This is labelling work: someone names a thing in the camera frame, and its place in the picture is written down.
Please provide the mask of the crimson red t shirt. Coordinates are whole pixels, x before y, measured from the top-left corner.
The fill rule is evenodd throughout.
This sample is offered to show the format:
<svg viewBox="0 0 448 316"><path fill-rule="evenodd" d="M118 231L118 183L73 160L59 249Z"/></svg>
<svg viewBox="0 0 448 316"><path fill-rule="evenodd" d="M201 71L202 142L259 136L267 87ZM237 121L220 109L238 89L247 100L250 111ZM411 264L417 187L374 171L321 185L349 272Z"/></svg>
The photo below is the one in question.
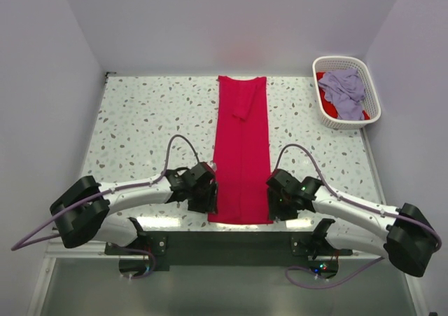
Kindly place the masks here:
<svg viewBox="0 0 448 316"><path fill-rule="evenodd" d="M266 181L270 171L267 79L218 77L218 120L213 150L220 224L271 224Z"/></svg>

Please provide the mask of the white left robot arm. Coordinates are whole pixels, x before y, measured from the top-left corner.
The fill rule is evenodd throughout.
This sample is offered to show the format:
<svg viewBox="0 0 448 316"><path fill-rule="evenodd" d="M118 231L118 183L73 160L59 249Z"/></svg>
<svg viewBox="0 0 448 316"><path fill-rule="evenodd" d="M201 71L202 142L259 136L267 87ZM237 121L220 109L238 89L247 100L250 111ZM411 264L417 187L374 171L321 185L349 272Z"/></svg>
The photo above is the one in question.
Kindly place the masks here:
<svg viewBox="0 0 448 316"><path fill-rule="evenodd" d="M81 177L50 206L50 213L67 249L101 241L138 254L145 246L144 230L137 219L121 216L122 211L186 202L190 211L216 213L217 195L215 168L200 162L191 168L166 170L159 177L122 183Z"/></svg>

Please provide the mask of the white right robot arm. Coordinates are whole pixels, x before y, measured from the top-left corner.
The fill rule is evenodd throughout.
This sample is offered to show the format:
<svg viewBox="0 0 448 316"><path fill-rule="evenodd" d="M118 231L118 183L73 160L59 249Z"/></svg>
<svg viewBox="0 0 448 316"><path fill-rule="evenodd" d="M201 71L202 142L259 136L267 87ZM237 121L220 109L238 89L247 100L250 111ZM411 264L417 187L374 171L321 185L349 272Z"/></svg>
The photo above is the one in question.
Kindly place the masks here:
<svg viewBox="0 0 448 316"><path fill-rule="evenodd" d="M332 250L351 250L387 259L398 270L422 277L440 248L435 230L421 210L409 203L383 205L338 191L325 180L297 180L276 169L267 182L269 217L288 221L307 211L322 214L299 244L313 258Z"/></svg>

